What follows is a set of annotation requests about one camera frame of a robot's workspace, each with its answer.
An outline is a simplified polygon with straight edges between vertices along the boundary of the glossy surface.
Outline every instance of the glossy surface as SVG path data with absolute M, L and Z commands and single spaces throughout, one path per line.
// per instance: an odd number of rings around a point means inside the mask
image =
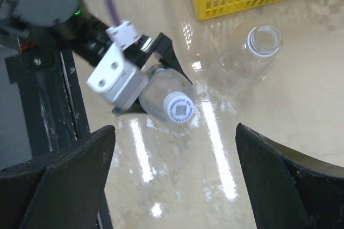
M 103 0 L 86 0 L 109 22 Z M 116 118 L 87 86 L 92 69 L 76 58 L 89 123 L 117 129 L 106 185 L 115 228 L 255 228 L 235 146 L 242 122 L 315 158 L 344 166 L 344 0 L 290 0 L 198 22 L 190 0 L 116 0 L 120 16 L 174 43 L 194 82 L 188 126 L 147 116 Z M 206 71 L 240 23 L 276 25 L 280 60 L 258 87 L 237 97 L 217 92 Z

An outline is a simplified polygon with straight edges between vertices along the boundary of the qr code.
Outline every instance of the qr code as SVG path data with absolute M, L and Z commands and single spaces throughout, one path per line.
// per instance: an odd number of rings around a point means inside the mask
M 176 107 L 176 115 L 187 115 L 187 105 L 177 105 Z

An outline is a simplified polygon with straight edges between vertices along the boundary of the clear glass jar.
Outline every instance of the clear glass jar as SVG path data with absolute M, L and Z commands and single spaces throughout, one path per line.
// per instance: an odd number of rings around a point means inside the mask
M 152 66 L 149 82 L 139 96 L 142 108 L 160 121 L 186 123 L 194 113 L 195 91 L 192 84 L 179 72 Z
M 236 94 L 259 84 L 281 48 L 281 34 L 271 25 L 241 24 L 210 68 L 208 78 L 225 94 Z

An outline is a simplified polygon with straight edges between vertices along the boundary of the white bottle cap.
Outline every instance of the white bottle cap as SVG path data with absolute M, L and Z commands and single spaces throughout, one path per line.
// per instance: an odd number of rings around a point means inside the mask
M 194 113 L 194 103 L 182 92 L 172 92 L 163 101 L 168 118 L 174 123 L 186 123 Z

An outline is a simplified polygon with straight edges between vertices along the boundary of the bottle neck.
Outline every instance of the bottle neck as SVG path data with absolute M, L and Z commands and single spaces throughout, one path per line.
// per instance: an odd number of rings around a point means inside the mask
M 270 58 L 280 49 L 281 34 L 274 26 L 257 26 L 250 31 L 247 46 L 258 58 Z

